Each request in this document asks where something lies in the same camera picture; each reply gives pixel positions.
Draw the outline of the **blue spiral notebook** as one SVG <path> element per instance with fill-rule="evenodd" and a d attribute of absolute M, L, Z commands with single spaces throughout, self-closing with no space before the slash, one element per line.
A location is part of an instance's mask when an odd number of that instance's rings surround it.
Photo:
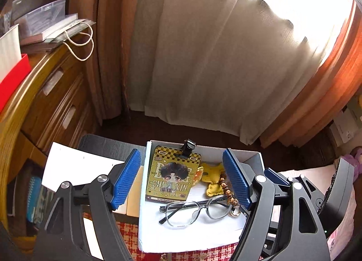
<path fill-rule="evenodd" d="M 29 181 L 27 206 L 26 206 L 26 219 L 28 222 L 33 222 L 37 201 L 41 191 L 42 180 L 37 176 L 32 176 Z"/>

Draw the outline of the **yellow plush dog keychain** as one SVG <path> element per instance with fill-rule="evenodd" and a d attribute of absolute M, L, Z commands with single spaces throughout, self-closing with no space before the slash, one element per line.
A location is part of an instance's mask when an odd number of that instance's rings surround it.
<path fill-rule="evenodd" d="M 208 184 L 206 195 L 208 197 L 223 195 L 223 189 L 219 183 L 221 174 L 225 171 L 223 164 L 215 165 L 202 162 L 201 166 L 204 168 L 201 181 Z"/>

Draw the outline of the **wooden headboard shelf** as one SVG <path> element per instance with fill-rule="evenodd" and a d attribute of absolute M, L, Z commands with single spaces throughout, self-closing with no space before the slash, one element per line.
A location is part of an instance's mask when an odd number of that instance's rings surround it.
<path fill-rule="evenodd" d="M 31 254 L 36 237 L 26 230 L 24 214 L 7 214 L 8 185 L 24 184 L 33 164 L 45 167 L 53 142 L 77 147 L 99 129 L 85 63 L 65 46 L 29 57 L 31 72 L 1 111 L 1 222 L 14 243 Z"/>

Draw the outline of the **orange brown curtain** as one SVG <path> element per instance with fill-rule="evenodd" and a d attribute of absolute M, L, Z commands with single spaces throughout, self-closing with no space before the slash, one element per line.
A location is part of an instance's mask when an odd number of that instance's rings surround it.
<path fill-rule="evenodd" d="M 127 108 L 126 76 L 137 0 L 67 0 L 68 10 L 95 21 L 95 51 L 86 61 L 91 98 L 98 121 Z"/>

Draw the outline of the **grey frame eyeglasses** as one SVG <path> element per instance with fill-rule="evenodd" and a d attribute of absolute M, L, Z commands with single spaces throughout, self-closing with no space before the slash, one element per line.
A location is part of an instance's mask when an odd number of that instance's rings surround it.
<path fill-rule="evenodd" d="M 190 202 L 171 202 L 160 207 L 163 217 L 158 221 L 160 225 L 167 224 L 173 228 L 184 228 L 194 224 L 202 211 L 212 221 L 219 221 L 227 216 L 238 218 L 248 216 L 248 213 L 225 195 L 218 195 L 208 200 Z"/>

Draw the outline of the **white drawer organizer left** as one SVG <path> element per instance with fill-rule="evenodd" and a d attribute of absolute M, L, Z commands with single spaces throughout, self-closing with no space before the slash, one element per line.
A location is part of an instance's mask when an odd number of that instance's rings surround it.
<path fill-rule="evenodd" d="M 88 184 L 100 175 L 109 174 L 114 165 L 123 163 L 53 142 L 47 157 L 42 185 L 56 192 L 65 181 L 73 186 Z"/>

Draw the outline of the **floral bedsheet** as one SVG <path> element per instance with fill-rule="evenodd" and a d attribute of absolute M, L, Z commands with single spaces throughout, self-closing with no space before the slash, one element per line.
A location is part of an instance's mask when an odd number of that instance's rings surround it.
<path fill-rule="evenodd" d="M 350 200 L 348 203 L 346 214 L 338 226 L 327 240 L 329 255 L 334 260 L 350 241 L 354 230 L 354 214 L 357 207 L 355 200 L 355 190 L 352 189 Z"/>

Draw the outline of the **white corrugated box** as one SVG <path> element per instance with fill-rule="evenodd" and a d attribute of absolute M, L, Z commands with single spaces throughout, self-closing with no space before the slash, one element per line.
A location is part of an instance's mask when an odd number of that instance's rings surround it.
<path fill-rule="evenodd" d="M 21 60 L 19 24 L 11 27 L 0 38 L 0 82 L 2 82 L 9 72 Z"/>

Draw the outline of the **stack of books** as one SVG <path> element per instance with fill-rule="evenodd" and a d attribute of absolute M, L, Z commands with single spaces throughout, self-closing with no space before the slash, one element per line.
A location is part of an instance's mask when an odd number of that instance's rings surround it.
<path fill-rule="evenodd" d="M 40 5 L 40 0 L 14 0 L 12 20 L 18 25 L 22 53 L 49 52 L 95 22 L 65 14 L 66 0 Z"/>

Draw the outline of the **red flat box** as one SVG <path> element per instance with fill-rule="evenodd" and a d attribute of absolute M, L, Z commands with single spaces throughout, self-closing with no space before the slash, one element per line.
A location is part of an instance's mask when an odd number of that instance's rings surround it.
<path fill-rule="evenodd" d="M 2 111 L 8 100 L 31 72 L 31 65 L 27 54 L 22 54 L 20 61 L 1 81 L 0 111 Z"/>

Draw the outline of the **purple plush toy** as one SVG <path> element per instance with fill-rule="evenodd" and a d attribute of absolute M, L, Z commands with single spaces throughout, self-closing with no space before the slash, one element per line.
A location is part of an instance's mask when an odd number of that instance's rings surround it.
<path fill-rule="evenodd" d="M 361 147 L 355 147 L 350 154 L 343 155 L 343 158 L 354 166 L 354 176 L 358 177 L 361 174 Z"/>

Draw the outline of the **red white houndstooth cloth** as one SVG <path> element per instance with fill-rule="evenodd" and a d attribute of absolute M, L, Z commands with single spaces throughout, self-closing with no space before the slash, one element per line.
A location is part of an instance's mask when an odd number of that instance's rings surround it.
<path fill-rule="evenodd" d="M 144 252 L 138 246 L 139 228 L 137 224 L 116 221 L 116 225 L 133 260 L 229 260 L 237 246 L 237 243 L 234 243 L 187 251 L 186 246 L 181 245 L 181 241 L 179 241 L 177 246 L 174 246 L 174 249 L 177 248 L 177 250 L 173 252 L 166 252 L 165 246 L 163 246 L 162 252 Z"/>

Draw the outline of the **yellow drawer organizer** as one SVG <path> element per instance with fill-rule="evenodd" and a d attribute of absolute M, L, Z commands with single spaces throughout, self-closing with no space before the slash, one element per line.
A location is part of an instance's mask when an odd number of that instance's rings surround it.
<path fill-rule="evenodd" d="M 143 167 L 139 169 L 134 179 L 133 185 L 128 194 L 128 203 L 126 215 L 130 217 L 139 217 L 140 201 L 141 201 L 141 187 L 142 187 Z"/>

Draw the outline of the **pink striped pillow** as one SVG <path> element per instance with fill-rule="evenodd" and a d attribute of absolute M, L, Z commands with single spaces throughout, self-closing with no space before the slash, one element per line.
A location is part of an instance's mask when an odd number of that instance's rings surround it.
<path fill-rule="evenodd" d="M 309 168 L 304 170 L 287 170 L 280 172 L 285 177 L 293 177 L 303 175 L 309 178 L 314 185 L 317 183 L 327 183 L 327 181 L 331 181 L 331 177 L 336 171 L 333 164 L 327 165 L 325 167 L 317 167 L 317 168 Z"/>

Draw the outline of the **white sheer curtain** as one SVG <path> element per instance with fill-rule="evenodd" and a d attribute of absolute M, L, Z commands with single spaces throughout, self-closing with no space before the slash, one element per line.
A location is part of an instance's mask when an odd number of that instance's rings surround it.
<path fill-rule="evenodd" d="M 128 105 L 268 145 L 316 109 L 353 0 L 137 0 Z"/>

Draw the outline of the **yellow anime card badge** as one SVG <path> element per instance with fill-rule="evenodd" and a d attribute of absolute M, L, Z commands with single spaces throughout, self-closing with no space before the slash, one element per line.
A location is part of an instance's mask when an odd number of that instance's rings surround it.
<path fill-rule="evenodd" d="M 186 201 L 201 163 L 196 144 L 186 140 L 182 147 L 157 145 L 148 168 L 145 199 L 169 203 Z"/>

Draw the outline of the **cardboard boxes by wall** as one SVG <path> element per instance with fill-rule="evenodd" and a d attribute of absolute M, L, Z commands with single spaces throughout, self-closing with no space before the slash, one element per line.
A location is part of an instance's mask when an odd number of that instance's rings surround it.
<path fill-rule="evenodd" d="M 339 147 L 349 142 L 361 131 L 361 94 L 354 95 L 333 118 L 329 129 Z"/>

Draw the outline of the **white orange mushroom figurine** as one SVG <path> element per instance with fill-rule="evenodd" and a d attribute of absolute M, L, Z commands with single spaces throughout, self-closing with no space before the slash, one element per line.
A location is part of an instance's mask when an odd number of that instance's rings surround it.
<path fill-rule="evenodd" d="M 196 171 L 195 176 L 193 178 L 193 186 L 195 186 L 201 180 L 203 172 L 204 172 L 204 167 L 203 166 L 200 166 L 200 167 L 197 168 L 197 171 Z"/>

